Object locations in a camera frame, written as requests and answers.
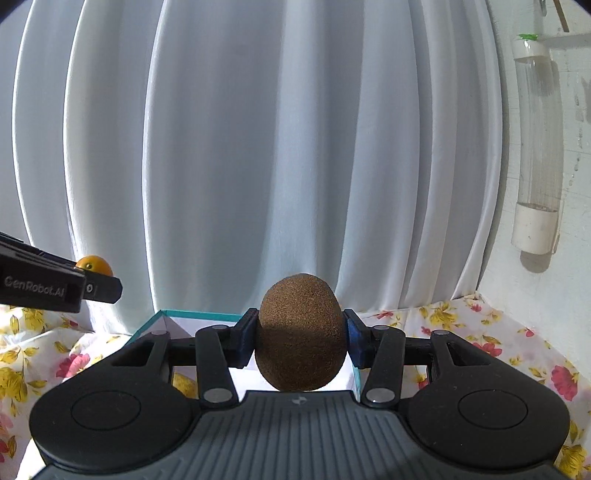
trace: clear plastic tube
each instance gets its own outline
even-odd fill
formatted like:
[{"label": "clear plastic tube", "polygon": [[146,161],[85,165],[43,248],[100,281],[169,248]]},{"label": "clear plastic tube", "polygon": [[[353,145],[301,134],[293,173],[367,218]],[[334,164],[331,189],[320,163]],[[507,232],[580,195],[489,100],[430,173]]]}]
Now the clear plastic tube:
[{"label": "clear plastic tube", "polygon": [[521,166],[512,243],[533,254],[551,251],[562,190],[563,137],[560,89],[547,48],[514,42],[519,90]]}]

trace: metal rivet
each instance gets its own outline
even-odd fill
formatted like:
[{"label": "metal rivet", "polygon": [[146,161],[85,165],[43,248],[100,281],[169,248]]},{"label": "metal rivet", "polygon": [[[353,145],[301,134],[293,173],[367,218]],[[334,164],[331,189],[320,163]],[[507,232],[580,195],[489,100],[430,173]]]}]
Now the metal rivet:
[{"label": "metal rivet", "polygon": [[386,403],[396,398],[396,394],[389,388],[372,388],[365,395],[371,403]]},{"label": "metal rivet", "polygon": [[211,388],[203,394],[209,403],[223,403],[232,399],[232,392],[225,388]]}]

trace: round black pad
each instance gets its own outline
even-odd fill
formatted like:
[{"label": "round black pad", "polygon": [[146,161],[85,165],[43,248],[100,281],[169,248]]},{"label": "round black pad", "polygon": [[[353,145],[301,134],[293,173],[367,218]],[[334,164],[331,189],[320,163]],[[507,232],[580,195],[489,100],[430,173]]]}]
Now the round black pad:
[{"label": "round black pad", "polygon": [[131,470],[179,444],[191,423],[181,392],[141,368],[88,370],[43,395],[30,430],[44,459],[84,473]]},{"label": "round black pad", "polygon": [[492,471],[552,462],[569,432],[562,399],[501,362],[449,368],[411,399],[407,420],[428,450]]},{"label": "round black pad", "polygon": [[76,423],[90,430],[116,430],[133,422],[142,404],[133,395],[114,390],[90,393],[72,407]]},{"label": "round black pad", "polygon": [[466,395],[458,405],[464,419],[477,427],[510,429],[527,415],[524,401],[502,390],[480,390]]}]

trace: curtain fold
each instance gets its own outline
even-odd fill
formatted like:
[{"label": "curtain fold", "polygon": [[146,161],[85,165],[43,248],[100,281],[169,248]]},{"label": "curtain fold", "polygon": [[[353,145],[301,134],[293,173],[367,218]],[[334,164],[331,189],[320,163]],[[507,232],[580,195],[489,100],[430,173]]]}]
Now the curtain fold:
[{"label": "curtain fold", "polygon": [[242,313],[299,272],[359,311],[474,291],[501,150],[484,0],[68,5],[0,27],[0,230],[111,263],[95,329]]}]

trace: wooden stick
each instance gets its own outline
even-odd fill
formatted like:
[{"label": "wooden stick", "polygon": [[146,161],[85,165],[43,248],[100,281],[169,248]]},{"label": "wooden stick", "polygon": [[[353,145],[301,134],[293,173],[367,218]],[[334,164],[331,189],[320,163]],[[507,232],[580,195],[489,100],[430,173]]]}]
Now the wooden stick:
[{"label": "wooden stick", "polygon": [[556,13],[558,13],[558,18],[560,19],[562,30],[565,33],[569,33],[569,24],[566,23],[566,17],[564,16],[564,10],[562,10],[562,5],[560,5],[560,0],[554,0],[554,6],[556,7]]}]

